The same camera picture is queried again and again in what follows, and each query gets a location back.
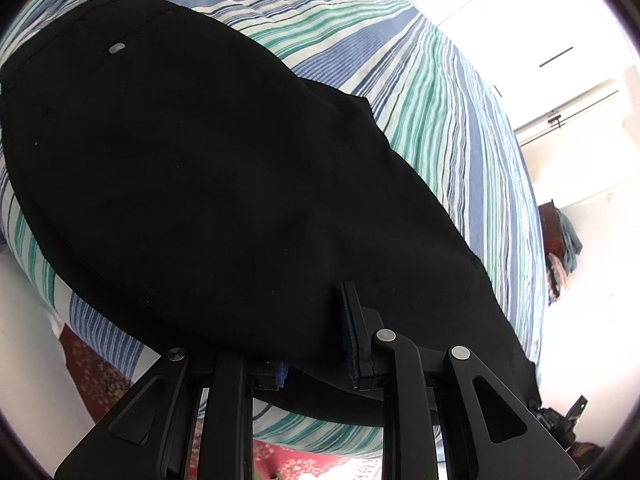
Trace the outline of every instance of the bed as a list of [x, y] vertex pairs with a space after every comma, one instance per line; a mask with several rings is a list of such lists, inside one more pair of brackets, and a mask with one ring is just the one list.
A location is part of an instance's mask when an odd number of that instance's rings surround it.
[[[31, 0], [0, 43], [0, 64], [85, 1]], [[497, 98], [433, 23], [406, 0], [168, 1], [242, 32], [299, 76], [366, 97], [391, 147], [420, 174], [483, 261], [526, 355], [539, 361], [546, 272], [529, 177]], [[8, 247], [54, 314], [123, 374], [139, 378], [158, 356], [92, 309], [44, 260], [1, 152], [0, 221]], [[259, 400], [254, 437], [311, 452], [382, 453], [381, 428], [317, 421]], [[443, 460], [441, 445], [438, 454]]]

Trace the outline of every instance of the silver screw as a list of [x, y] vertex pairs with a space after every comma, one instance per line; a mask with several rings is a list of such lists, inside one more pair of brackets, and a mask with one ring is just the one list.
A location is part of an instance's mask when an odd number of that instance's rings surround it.
[[454, 346], [451, 349], [451, 355], [453, 355], [453, 357], [455, 357], [456, 359], [464, 361], [465, 359], [469, 359], [469, 357], [471, 357], [471, 352], [466, 346]]
[[109, 47], [109, 54], [116, 54], [125, 47], [124, 43], [116, 43]]
[[187, 355], [187, 351], [184, 348], [171, 348], [166, 356], [169, 361], [180, 361], [184, 359], [185, 355]]
[[396, 338], [396, 333], [393, 330], [389, 330], [388, 328], [381, 328], [376, 332], [376, 337], [380, 339], [380, 341], [390, 342]]

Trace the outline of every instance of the black fabric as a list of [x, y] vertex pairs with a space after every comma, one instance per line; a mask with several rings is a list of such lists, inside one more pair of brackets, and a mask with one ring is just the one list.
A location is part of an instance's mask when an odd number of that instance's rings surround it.
[[163, 0], [77, 7], [0, 82], [8, 174], [44, 256], [156, 350], [284, 360], [303, 373], [264, 398], [381, 424], [340, 350], [338, 290], [353, 280], [388, 328], [426, 348], [469, 346], [540, 402], [481, 262], [363, 98]]

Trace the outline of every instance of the striped bedsheet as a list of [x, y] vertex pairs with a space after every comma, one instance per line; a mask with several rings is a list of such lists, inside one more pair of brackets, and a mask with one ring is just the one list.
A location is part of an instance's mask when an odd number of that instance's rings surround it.
[[[0, 43], [0, 64], [85, 1], [31, 0]], [[239, 30], [299, 76], [366, 97], [393, 149], [425, 180], [484, 262], [505, 316], [538, 362], [546, 282], [529, 178], [494, 94], [433, 23], [406, 0], [169, 1]], [[10, 249], [50, 307], [108, 362], [139, 378], [156, 354], [99, 315], [44, 260], [1, 152], [0, 219]], [[380, 428], [313, 420], [257, 400], [254, 435], [312, 452], [382, 452]]]

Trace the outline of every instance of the blue cloth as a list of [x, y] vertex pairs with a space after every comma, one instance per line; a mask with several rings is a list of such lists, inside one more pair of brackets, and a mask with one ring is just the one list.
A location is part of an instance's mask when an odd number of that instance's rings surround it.
[[564, 257], [562, 258], [562, 264], [564, 270], [569, 274], [574, 272], [578, 267], [578, 254], [582, 252], [582, 242], [578, 235], [575, 233], [574, 226], [571, 224], [566, 215], [556, 209], [558, 212], [558, 218], [560, 219], [560, 229], [562, 231], [562, 238], [564, 238]]

